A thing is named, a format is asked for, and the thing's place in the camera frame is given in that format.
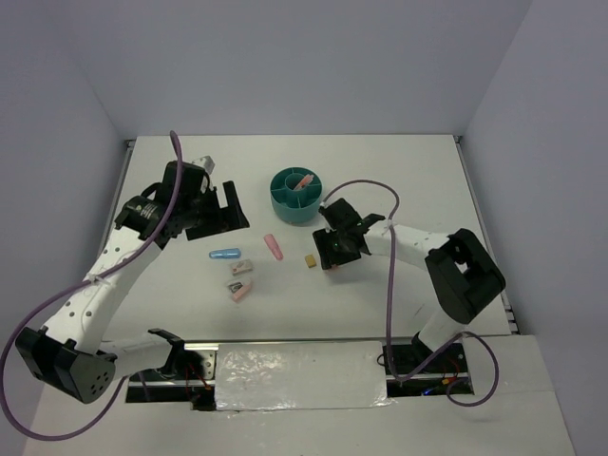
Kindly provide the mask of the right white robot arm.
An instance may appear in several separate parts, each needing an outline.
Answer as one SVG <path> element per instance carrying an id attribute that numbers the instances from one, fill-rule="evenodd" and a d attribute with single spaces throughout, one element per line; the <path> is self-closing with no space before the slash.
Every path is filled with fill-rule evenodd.
<path id="1" fill-rule="evenodd" d="M 440 234 L 378 214 L 363 218 L 344 199 L 321 206 L 319 213 L 327 227 L 315 231 L 313 240 L 324 270 L 366 255 L 389 258 L 390 284 L 398 261 L 428 273 L 438 309 L 412 340 L 413 361 L 422 371 L 437 370 L 447 358 L 443 345 L 505 289 L 503 273 L 468 229 Z"/>

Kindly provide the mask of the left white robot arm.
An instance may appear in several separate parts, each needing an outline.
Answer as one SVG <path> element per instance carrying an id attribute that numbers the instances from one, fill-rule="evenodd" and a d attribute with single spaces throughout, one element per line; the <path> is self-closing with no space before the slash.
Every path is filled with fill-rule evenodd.
<path id="1" fill-rule="evenodd" d="M 223 184 L 226 206 L 219 205 L 210 181 L 214 167 L 208 156 L 183 165 L 171 161 L 160 182 L 124 204 L 86 287 L 70 294 L 41 329 L 19 331 L 15 347 L 35 378 L 90 404 L 113 380 L 140 371 L 153 369 L 166 379 L 189 368 L 203 373 L 202 357 L 166 330 L 114 341 L 104 334 L 132 286 L 171 239 L 248 227 L 232 181 Z"/>

